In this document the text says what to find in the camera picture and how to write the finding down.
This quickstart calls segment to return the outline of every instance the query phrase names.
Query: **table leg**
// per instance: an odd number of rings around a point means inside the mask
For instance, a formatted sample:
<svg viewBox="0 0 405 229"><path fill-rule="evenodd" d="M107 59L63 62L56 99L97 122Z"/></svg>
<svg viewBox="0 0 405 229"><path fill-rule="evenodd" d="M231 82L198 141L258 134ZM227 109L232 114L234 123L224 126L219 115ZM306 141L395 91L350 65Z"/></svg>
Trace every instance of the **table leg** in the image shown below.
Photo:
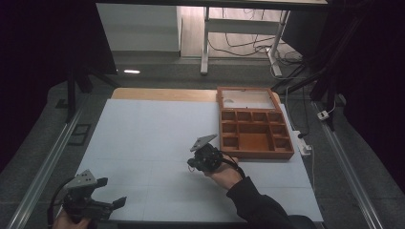
<svg viewBox="0 0 405 229"><path fill-rule="evenodd" d="M289 14L289 11L286 11L284 13L284 15L280 21L276 36L274 37L274 43L271 46L271 49L267 49L267 56L268 56L268 59L270 60L271 68L273 69L274 76L276 76L276 77L282 76L280 67L277 62L276 52L277 52L277 46L280 42L281 35L283 34L284 26L286 25L288 14Z"/></svg>
<svg viewBox="0 0 405 229"><path fill-rule="evenodd" d="M208 27L209 27L209 7L204 8L203 44L202 44L202 68L201 74L208 74Z"/></svg>

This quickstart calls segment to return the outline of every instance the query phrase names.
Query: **gray carpet floor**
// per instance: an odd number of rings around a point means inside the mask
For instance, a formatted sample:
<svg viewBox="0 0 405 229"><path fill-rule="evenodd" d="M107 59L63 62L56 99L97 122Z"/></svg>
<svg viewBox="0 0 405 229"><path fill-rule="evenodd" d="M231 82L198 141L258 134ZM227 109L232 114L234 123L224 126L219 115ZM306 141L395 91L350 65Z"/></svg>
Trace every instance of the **gray carpet floor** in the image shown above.
<svg viewBox="0 0 405 229"><path fill-rule="evenodd" d="M201 76L199 60L180 59L173 56L139 58L124 55L116 55L115 59L118 76L110 75L110 77L122 87L179 89L216 89L218 86L271 87L279 81L271 76L268 61L263 60L212 59L208 67L208 75ZM140 74L121 73L123 69L128 68L137 68ZM293 68L293 66L282 66L282 71L287 75L293 71ZM88 100L77 122L76 131L80 133L80 128L84 128L88 134L73 134L70 137L25 228L46 227L46 208L52 194L63 180L75 174L104 104L114 90L96 77L92 76L91 80L94 89L90 94L77 92L78 100L84 97L88 97ZM288 100L282 97L282 102L288 105L290 120L294 127L303 133L309 131L305 141L315 150L314 164L311 156L304 157L304 162L309 179L315 180L315 196L325 225L329 229L370 228L328 143L321 122L310 104L311 101L308 100L310 88L311 85L304 89L304 95L302 91L297 91L289 94ZM9 224L36 172L59 137L67 116L66 98L65 83L56 85L49 91L48 104L42 115L11 163L0 174L0 228L6 228ZM347 122L343 116L343 104L341 102L337 104L335 132L372 200L384 228L405 228L403 193L373 150ZM323 106L322 102L318 102L317 105ZM114 223L102 223L100 228L117 228L117 226Z"/></svg>

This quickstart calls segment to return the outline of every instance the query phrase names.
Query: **wooden box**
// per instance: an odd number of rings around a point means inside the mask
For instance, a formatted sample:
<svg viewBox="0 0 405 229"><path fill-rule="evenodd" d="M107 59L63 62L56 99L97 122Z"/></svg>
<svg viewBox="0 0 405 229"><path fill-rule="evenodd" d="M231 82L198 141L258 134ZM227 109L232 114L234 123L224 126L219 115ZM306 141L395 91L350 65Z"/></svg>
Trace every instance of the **wooden box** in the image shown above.
<svg viewBox="0 0 405 229"><path fill-rule="evenodd" d="M219 87L221 151L239 158L290 159L283 113L264 88Z"/></svg>

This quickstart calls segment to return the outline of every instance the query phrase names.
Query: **black sleeve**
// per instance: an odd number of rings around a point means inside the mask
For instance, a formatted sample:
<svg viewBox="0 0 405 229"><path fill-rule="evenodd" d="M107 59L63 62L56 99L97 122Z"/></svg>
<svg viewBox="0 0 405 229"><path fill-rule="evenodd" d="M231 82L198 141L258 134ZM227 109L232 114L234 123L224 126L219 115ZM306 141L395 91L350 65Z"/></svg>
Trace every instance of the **black sleeve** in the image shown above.
<svg viewBox="0 0 405 229"><path fill-rule="evenodd" d="M226 196L234 202L238 216L252 228L295 228L283 207L273 198L261 195L250 177L235 184Z"/></svg>

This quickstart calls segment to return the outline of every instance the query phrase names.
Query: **white wall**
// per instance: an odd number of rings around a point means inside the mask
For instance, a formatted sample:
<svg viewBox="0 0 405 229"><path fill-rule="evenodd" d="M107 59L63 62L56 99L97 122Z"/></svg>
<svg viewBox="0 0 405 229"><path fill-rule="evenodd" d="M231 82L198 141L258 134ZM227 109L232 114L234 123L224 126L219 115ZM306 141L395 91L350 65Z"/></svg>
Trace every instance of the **white wall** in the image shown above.
<svg viewBox="0 0 405 229"><path fill-rule="evenodd" d="M97 4L111 51L180 50L178 7Z"/></svg>

